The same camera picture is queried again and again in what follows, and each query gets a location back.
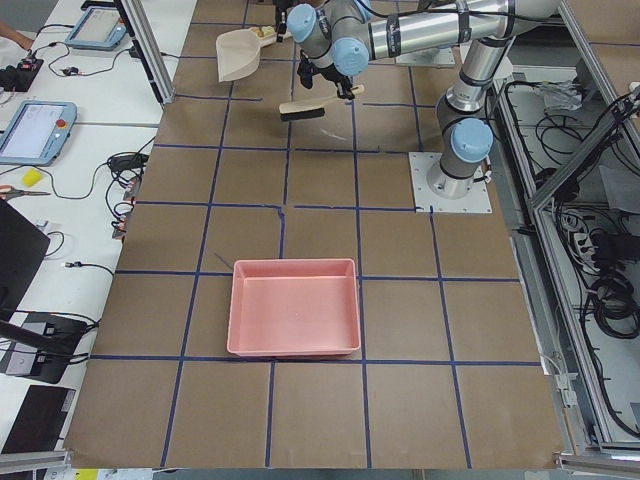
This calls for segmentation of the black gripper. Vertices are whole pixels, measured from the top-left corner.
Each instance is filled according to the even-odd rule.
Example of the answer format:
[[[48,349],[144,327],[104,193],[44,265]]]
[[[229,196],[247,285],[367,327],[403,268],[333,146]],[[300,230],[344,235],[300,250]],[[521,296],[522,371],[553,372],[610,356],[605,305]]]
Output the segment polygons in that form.
[[[275,31],[276,42],[282,43],[287,32],[287,14],[288,10],[293,6],[293,0],[273,0],[272,5],[275,9]]]
[[[314,77],[320,75],[323,79],[335,85],[337,96],[340,99],[353,99],[353,83],[349,76],[339,73],[334,65],[325,68],[316,66],[305,52],[300,53],[297,75],[300,83],[306,89],[311,89],[313,87]]]

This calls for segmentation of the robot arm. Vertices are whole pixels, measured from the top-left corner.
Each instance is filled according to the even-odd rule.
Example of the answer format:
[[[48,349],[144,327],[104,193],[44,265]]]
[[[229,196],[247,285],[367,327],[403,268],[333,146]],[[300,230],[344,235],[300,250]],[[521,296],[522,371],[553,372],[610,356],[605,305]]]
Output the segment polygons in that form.
[[[426,175],[443,199],[470,191],[494,137],[480,116],[486,93],[516,36],[550,18],[556,1],[421,1],[414,10],[382,14],[368,1],[277,1],[276,31],[301,49],[297,74],[305,88],[315,76],[334,84],[340,99],[356,95],[353,80],[370,63],[443,66],[442,56],[463,50],[457,80],[440,97],[437,118],[444,142]]]

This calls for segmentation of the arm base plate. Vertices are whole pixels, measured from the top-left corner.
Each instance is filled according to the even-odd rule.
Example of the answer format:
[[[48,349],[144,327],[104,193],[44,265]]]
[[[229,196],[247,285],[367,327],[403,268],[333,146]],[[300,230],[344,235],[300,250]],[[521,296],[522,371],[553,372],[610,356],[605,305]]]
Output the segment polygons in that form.
[[[429,48],[405,53],[396,57],[394,62],[399,66],[436,69],[451,69],[456,65],[456,59],[451,47]]]
[[[453,179],[441,169],[440,152],[409,152],[415,210],[421,213],[491,214],[482,165],[468,179]]]

